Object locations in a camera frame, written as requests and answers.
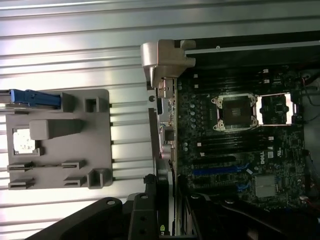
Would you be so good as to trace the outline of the blue expansion slot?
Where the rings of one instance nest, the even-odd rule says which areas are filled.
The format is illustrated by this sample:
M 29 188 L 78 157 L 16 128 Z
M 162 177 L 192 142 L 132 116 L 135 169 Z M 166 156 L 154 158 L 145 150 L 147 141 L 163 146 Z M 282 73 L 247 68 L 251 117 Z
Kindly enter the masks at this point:
M 228 166 L 228 167 L 194 169 L 192 171 L 192 174 L 195 176 L 202 176 L 202 175 L 215 175 L 215 174 L 236 173 L 236 172 L 238 172 L 237 167 Z

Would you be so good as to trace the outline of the silver hard disk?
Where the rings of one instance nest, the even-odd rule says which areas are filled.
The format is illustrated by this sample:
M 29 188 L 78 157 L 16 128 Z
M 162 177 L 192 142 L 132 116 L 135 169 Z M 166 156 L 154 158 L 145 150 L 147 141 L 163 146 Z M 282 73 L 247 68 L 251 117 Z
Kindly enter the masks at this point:
M 13 105 L 11 91 L 0 90 L 0 109 L 11 108 Z

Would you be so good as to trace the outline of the green motherboard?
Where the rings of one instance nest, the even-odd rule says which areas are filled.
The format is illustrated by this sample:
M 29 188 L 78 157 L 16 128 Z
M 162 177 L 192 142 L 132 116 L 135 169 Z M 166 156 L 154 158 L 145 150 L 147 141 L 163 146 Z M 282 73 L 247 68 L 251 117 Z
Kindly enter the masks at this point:
M 301 76 L 289 66 L 187 71 L 177 79 L 177 171 L 191 191 L 212 199 L 237 198 L 267 211 L 297 209 L 306 202 L 305 144 L 300 113 Z M 215 131 L 220 95 L 290 93 L 297 104 L 292 125 Z M 234 156 L 235 162 L 193 165 L 203 157 Z M 237 167 L 238 172 L 194 175 L 195 169 Z M 276 196 L 258 198 L 255 176 L 275 175 Z

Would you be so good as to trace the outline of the silver CPU chip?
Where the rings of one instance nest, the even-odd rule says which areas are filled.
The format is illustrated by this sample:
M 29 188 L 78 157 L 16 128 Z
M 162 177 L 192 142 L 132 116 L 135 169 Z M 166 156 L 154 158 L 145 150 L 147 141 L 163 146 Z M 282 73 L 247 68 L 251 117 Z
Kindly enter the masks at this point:
M 17 155 L 32 154 L 36 150 L 36 141 L 31 139 L 30 129 L 15 129 L 13 132 L 13 149 Z

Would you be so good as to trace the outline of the silver chipset heatsink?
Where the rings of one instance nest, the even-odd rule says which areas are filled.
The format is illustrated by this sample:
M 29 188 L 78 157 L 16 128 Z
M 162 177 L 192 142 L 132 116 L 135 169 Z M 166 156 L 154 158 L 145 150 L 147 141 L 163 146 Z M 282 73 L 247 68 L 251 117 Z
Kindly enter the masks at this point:
M 275 197 L 277 195 L 276 176 L 258 175 L 254 177 L 255 196 L 258 198 Z

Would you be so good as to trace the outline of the CPU socket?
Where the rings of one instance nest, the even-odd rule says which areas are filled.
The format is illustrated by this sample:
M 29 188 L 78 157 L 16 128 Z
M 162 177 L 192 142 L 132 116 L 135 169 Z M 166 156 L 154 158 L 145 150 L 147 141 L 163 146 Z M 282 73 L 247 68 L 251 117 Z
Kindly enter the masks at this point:
M 252 93 L 224 94 L 213 97 L 214 125 L 217 132 L 238 132 L 258 127 L 258 96 Z

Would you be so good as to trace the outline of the black long expansion slot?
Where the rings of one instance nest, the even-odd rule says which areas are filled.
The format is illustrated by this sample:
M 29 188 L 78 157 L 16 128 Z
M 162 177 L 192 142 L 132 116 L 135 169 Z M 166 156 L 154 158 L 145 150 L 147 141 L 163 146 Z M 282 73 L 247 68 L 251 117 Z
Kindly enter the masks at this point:
M 223 164 L 236 162 L 235 156 L 217 156 L 217 157 L 200 157 L 192 161 L 193 165 L 205 165 L 205 164 Z

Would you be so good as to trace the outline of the grey plastic parts rack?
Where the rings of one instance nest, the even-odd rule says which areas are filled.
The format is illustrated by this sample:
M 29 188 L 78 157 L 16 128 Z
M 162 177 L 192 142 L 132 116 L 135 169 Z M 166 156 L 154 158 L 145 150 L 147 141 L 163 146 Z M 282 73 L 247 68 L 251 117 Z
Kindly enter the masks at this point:
M 0 109 L 6 118 L 7 172 L 10 190 L 101 189 L 113 182 L 109 92 L 63 90 L 60 109 L 14 106 Z M 13 133 L 29 129 L 36 150 L 16 154 Z M 25 164 L 62 167 L 26 168 Z

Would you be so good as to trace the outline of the open black PC case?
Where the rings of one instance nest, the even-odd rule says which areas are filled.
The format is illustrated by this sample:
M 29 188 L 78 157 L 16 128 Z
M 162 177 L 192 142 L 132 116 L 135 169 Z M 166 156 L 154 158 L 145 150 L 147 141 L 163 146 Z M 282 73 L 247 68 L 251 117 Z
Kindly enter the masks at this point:
M 276 67 L 289 66 L 300 74 L 301 93 L 299 111 L 303 118 L 304 132 L 304 181 L 305 193 L 303 200 L 305 204 L 299 208 L 282 208 L 268 210 L 269 212 L 280 210 L 305 210 L 310 209 L 318 217 L 320 223 L 320 174 L 313 165 L 313 160 L 320 156 L 320 86 L 317 79 L 320 78 L 320 43 L 314 40 L 294 40 L 292 37 L 266 42 L 255 39 L 253 36 L 237 37 L 230 42 L 217 38 L 173 40 L 176 47 L 181 41 L 194 41 L 195 46 L 188 46 L 185 49 L 187 58 L 195 59 L 195 65 L 187 68 L 180 76 L 186 72 L 198 70 L 231 70 L 254 67 Z M 151 87 L 150 66 L 151 50 L 156 42 L 146 42 L 141 45 L 141 62 L 146 77 L 148 100 Z M 161 237 L 158 221 L 159 201 L 158 182 L 156 177 L 156 218 L 159 239 Z M 177 183 L 180 175 L 177 172 Z M 179 209 L 179 235 L 169 239 L 192 240 L 190 236 L 181 231 L 181 198 L 179 188 L 176 183 L 176 197 L 178 197 Z

